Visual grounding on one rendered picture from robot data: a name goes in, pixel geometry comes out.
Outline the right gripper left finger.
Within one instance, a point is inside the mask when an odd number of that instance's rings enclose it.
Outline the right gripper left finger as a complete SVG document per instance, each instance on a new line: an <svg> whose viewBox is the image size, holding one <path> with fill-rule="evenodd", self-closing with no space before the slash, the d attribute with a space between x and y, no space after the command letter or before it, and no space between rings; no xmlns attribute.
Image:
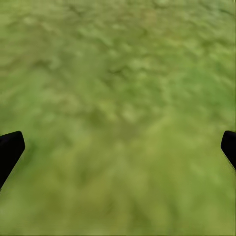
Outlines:
<svg viewBox="0 0 236 236"><path fill-rule="evenodd" d="M0 136L0 189L25 150L21 131Z"/></svg>

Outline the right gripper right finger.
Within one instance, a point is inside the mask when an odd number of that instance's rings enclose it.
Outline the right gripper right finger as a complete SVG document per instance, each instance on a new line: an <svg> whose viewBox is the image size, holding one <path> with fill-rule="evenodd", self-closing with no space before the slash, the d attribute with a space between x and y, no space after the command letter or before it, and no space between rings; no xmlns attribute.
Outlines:
<svg viewBox="0 0 236 236"><path fill-rule="evenodd" d="M224 132L221 149L236 169L236 132L228 130Z"/></svg>

